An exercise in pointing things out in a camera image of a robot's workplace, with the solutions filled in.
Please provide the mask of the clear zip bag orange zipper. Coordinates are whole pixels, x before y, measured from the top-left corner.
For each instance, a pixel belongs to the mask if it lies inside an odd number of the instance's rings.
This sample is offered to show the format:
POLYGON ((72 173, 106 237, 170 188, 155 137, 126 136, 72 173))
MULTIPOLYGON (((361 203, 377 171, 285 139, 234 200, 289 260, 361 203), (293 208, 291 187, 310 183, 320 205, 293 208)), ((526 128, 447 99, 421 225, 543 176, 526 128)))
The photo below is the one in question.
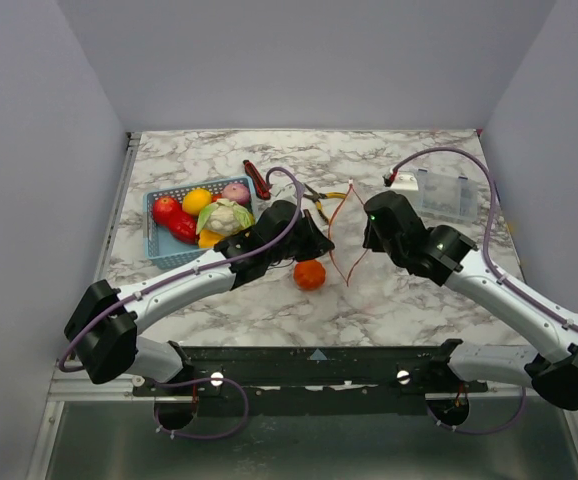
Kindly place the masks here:
POLYGON ((341 188, 345 197, 331 213, 328 238, 335 244, 329 253, 330 286, 335 291, 332 313, 337 318, 365 315, 370 318, 408 319, 412 308, 398 296, 403 273, 385 253, 364 245, 368 217, 366 202, 385 189, 350 179, 341 188))

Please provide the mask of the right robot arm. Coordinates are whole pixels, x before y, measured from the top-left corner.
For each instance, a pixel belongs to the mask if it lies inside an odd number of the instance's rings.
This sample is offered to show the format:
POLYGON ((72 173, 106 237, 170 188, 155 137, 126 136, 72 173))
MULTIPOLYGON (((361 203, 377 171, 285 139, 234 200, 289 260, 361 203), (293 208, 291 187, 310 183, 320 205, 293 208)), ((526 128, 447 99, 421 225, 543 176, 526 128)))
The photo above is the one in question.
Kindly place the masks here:
POLYGON ((578 314, 497 268, 458 230, 425 227, 401 194, 381 192, 364 211, 366 248, 469 298, 528 342, 519 347, 458 344, 429 367, 436 389, 449 392, 463 381, 493 381, 531 388, 556 407, 578 410, 578 314))

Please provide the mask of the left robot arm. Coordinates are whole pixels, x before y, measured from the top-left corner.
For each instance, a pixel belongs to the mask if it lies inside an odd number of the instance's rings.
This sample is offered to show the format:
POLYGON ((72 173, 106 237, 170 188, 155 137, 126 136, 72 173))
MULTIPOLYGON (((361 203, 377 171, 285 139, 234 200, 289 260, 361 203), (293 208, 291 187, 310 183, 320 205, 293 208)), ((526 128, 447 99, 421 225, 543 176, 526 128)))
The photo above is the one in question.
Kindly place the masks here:
POLYGON ((130 373, 181 394, 191 380, 181 348, 145 339, 145 330, 196 301, 263 277, 277 262, 315 260, 333 248, 308 211, 278 200, 253 226, 187 264, 122 287, 106 280, 91 284, 65 326, 68 351, 94 384, 130 373))

